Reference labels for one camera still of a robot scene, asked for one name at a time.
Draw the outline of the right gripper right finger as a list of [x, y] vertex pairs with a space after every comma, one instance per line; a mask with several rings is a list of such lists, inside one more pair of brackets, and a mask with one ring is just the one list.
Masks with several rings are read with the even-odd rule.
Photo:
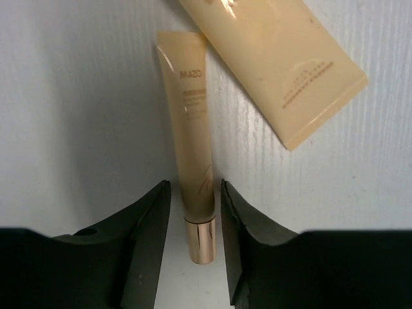
[[410, 308], [410, 230], [296, 233], [221, 183], [221, 224], [235, 308]]

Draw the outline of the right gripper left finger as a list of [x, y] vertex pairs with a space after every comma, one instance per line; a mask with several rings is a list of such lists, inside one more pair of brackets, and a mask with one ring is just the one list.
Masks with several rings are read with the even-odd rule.
[[2, 308], [152, 308], [171, 184], [75, 234], [1, 229]]

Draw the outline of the beige foundation tube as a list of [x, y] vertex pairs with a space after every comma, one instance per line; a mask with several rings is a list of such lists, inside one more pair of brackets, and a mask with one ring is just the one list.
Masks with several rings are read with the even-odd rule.
[[289, 150], [368, 83], [303, 1], [182, 6]]

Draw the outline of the gold slim concealer stick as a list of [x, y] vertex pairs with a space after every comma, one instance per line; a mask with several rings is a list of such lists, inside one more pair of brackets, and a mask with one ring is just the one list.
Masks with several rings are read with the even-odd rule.
[[158, 32], [156, 49], [169, 105], [189, 256], [206, 265], [216, 256], [207, 40], [198, 32]]

